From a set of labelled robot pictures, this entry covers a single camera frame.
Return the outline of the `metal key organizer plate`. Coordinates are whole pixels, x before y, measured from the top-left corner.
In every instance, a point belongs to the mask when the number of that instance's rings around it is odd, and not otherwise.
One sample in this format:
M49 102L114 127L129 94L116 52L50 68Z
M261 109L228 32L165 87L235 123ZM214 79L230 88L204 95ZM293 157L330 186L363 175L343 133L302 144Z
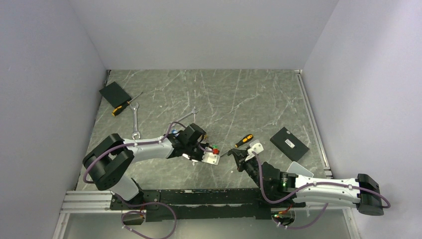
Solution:
M190 160L192 162L198 162L198 159L195 155L188 155L188 154L182 154L182 157L186 158L187 160Z

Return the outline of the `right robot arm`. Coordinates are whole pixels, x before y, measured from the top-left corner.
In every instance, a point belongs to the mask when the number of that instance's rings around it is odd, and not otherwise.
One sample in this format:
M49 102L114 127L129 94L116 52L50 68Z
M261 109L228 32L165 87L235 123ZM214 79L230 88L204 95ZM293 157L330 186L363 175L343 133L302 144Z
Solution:
M268 162L261 162L259 152L252 148L231 149L237 170L245 171L268 204L285 207L298 203L337 204L356 208L369 216L382 216L391 203L380 193L379 184L367 174L349 179L322 179L282 172Z

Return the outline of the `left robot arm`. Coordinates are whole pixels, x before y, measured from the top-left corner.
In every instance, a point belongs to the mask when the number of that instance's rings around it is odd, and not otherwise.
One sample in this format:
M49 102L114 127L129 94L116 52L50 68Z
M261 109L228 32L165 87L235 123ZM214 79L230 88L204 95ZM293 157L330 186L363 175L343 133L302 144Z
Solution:
M170 123L164 135L153 139L124 139L117 133L109 135L83 159L83 182L94 184L100 191L109 190L119 195L130 209L139 208L143 192L136 181L125 174L131 164L182 156L201 162L214 153L214 148L203 142L206 133L198 125L192 123L173 133L175 124Z

